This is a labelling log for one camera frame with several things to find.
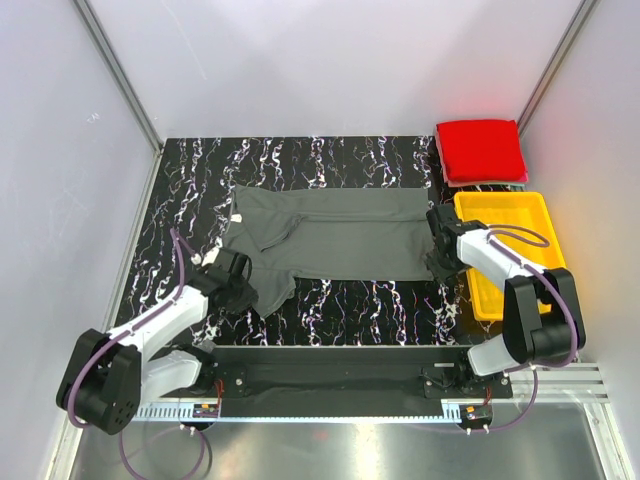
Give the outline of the grey t-shirt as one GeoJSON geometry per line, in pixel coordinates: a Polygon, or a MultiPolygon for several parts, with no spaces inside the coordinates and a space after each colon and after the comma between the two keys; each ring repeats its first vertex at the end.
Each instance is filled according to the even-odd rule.
{"type": "Polygon", "coordinates": [[[299,279],[433,280],[430,208],[422,188],[236,186],[222,242],[251,259],[253,308],[267,317],[293,297],[299,279]]]}

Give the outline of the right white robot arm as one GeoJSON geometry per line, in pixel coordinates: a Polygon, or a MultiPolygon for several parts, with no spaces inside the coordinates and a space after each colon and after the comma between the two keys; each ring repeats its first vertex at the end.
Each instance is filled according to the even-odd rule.
{"type": "Polygon", "coordinates": [[[434,278],[445,282],[476,269],[503,293],[502,333],[468,350],[467,363],[454,371],[454,384],[476,396],[490,375],[528,366],[562,368],[586,343],[573,275],[564,267],[542,266],[499,239],[507,236],[538,248],[550,241],[520,226],[463,221],[450,204],[426,214],[434,241],[425,262],[434,278]]]}

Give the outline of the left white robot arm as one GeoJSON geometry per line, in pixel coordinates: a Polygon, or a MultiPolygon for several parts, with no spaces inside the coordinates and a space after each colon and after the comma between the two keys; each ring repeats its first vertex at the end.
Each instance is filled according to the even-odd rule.
{"type": "Polygon", "coordinates": [[[192,275],[142,315],[107,332],[89,329],[77,339],[56,405],[78,428],[121,432],[139,407],[182,389],[196,396],[215,386],[215,361],[199,347],[162,349],[187,327],[215,310],[242,313],[258,300],[249,281],[250,257],[222,248],[210,253],[192,275]]]}

